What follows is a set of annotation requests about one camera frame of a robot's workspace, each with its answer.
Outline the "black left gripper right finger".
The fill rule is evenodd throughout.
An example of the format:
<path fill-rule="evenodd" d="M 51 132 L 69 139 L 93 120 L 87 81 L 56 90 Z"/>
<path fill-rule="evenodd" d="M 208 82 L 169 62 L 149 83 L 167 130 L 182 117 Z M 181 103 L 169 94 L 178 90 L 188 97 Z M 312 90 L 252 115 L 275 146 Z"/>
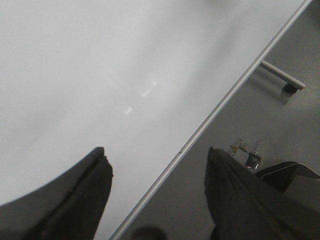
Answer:
<path fill-rule="evenodd" d="M 204 189 L 213 240 L 320 237 L 320 180 L 297 175 L 281 193 L 226 151 L 210 148 Z"/>

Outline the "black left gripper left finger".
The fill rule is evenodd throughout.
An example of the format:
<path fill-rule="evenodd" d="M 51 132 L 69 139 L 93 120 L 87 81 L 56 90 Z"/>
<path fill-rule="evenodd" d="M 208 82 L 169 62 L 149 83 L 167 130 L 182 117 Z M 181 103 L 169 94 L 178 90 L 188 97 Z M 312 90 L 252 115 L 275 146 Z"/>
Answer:
<path fill-rule="evenodd" d="M 49 183 L 0 207 L 2 240 L 92 240 L 108 202 L 113 168 L 103 147 Z"/>

